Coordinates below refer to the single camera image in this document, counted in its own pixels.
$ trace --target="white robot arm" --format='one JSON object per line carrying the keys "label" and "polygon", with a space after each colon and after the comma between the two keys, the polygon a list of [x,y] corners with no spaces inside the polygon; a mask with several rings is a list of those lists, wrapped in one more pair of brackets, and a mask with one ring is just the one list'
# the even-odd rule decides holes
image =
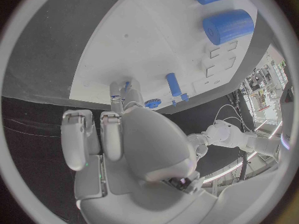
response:
{"label": "white robot arm", "polygon": [[197,153],[197,160],[207,153],[207,146],[213,144],[222,147],[239,147],[246,152],[258,153],[277,158],[279,151],[279,139],[257,137],[255,133],[242,133],[238,127],[222,120],[216,120],[214,125],[208,127],[201,134],[188,136]]}

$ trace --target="black floor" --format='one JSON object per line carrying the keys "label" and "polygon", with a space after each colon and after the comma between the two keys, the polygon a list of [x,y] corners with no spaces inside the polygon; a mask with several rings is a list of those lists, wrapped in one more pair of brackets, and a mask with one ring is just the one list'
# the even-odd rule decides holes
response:
{"label": "black floor", "polygon": [[[217,111],[224,104],[229,104],[228,99],[221,97],[167,117],[178,124],[186,134],[200,133],[213,123]],[[243,98],[241,108],[246,125],[253,128],[252,118]],[[53,213],[67,223],[83,224],[85,222],[75,205],[74,172],[64,162],[60,143],[62,114],[68,109],[76,108],[2,99],[6,140],[22,178]],[[92,111],[99,128],[98,118],[102,111]],[[230,116],[236,116],[234,110],[225,107],[218,118]],[[236,119],[228,121],[240,126]],[[233,162],[238,155],[238,148],[211,145],[208,153],[199,160],[197,170],[201,176],[205,176]],[[32,223],[18,207],[2,181],[0,187],[0,210],[3,212],[0,223]]]}

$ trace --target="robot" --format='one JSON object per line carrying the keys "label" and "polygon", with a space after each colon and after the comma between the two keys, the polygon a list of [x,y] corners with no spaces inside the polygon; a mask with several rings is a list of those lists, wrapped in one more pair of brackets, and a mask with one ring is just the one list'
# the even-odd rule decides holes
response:
{"label": "robot", "polygon": [[[112,111],[100,117],[103,153],[91,111],[67,111],[61,126],[65,161],[76,171],[77,207],[90,224],[199,223],[216,198],[201,188],[204,177],[195,170],[209,145],[278,159],[280,140],[242,133],[222,120],[201,134],[185,135],[145,108],[135,79],[121,89],[111,83],[110,96]],[[198,206],[202,210],[186,220]]]}

